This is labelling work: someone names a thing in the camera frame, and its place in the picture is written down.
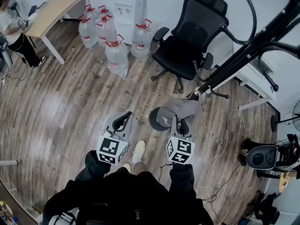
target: mesh chair back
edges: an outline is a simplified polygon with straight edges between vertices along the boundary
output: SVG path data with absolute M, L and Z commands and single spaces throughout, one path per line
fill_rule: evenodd
M 184 0 L 180 20 L 172 34 L 205 53 L 210 42 L 221 32 L 219 26 L 229 24 L 226 11 L 227 4 L 223 0 Z

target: white shirt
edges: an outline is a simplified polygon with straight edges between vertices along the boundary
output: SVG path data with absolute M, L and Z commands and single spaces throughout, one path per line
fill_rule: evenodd
M 0 11 L 0 33 L 6 38 L 8 45 L 12 45 L 19 38 L 22 31 L 20 29 L 15 33 L 5 35 L 5 30 L 9 25 L 11 25 L 11 27 L 16 27 L 18 26 L 18 23 L 16 20 L 10 18 L 7 11 Z

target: sneaker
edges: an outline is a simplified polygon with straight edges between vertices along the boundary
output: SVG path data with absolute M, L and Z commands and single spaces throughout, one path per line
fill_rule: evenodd
M 125 167 L 129 173 L 131 173 L 131 166 L 128 163 L 125 163 L 122 167 Z
M 46 59 L 47 59 L 46 56 L 42 57 L 41 61 L 39 62 L 39 64 L 35 68 L 38 68 L 39 66 L 41 66 L 46 61 Z
M 134 156 L 138 157 L 140 160 L 142 159 L 142 156 L 144 155 L 146 150 L 146 144 L 143 140 L 140 140 L 136 146 L 135 150 L 132 152 Z

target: fan base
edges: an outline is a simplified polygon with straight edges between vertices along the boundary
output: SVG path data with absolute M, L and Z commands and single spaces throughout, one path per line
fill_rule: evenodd
M 278 127 L 277 122 L 278 122 L 277 116 L 273 115 L 271 117 L 271 129 L 274 133 L 277 131 L 277 127 Z

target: plastic water bottle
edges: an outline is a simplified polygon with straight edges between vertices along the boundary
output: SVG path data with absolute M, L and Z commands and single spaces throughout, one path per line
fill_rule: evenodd
M 135 31 L 132 40 L 131 53 L 137 58 L 145 58 L 150 53 L 150 44 L 153 35 L 149 26 L 152 22 L 145 19 L 141 25 L 135 25 Z
M 90 48 L 94 46 L 98 39 L 96 36 L 95 24 L 91 18 L 86 18 L 84 15 L 78 18 L 80 21 L 78 31 L 83 44 Z
M 86 5 L 84 9 L 85 9 L 85 17 L 87 19 L 90 18 L 93 22 L 95 22 L 99 18 L 99 12 L 96 11 L 94 8 L 92 8 L 90 4 Z
M 123 79 L 127 77 L 129 68 L 128 62 L 128 49 L 127 46 L 122 42 L 124 38 L 118 34 L 112 42 L 105 42 L 105 55 L 108 60 L 108 68 L 111 73 L 119 75 Z
M 98 43 L 103 47 L 105 47 L 106 41 L 112 42 L 116 38 L 115 26 L 111 22 L 111 19 L 112 18 L 107 15 L 95 21 Z
M 113 18 L 113 14 L 108 9 L 106 9 L 105 5 L 98 7 L 98 9 L 100 12 L 100 17 L 109 15 L 111 18 Z

